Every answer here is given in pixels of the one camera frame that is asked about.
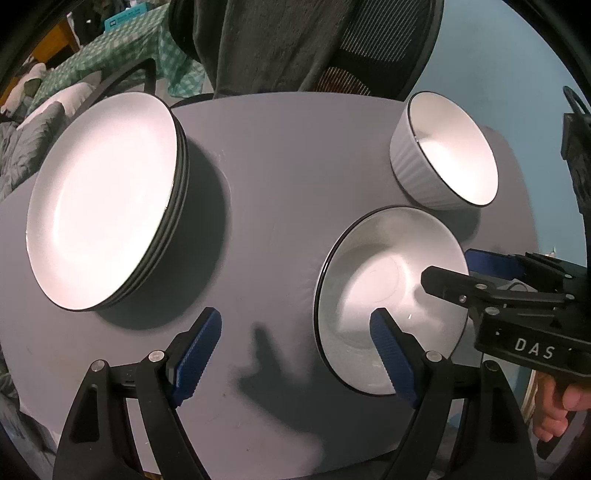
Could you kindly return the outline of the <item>person's right hand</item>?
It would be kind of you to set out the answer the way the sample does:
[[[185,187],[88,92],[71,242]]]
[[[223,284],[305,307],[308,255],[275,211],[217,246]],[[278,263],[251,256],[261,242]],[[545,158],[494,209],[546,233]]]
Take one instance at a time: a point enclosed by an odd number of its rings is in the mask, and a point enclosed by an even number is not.
[[[570,412],[589,410],[591,406],[590,381],[570,383],[562,388],[548,374],[536,374],[537,393],[533,414],[533,433],[544,442],[561,437],[569,426]]]

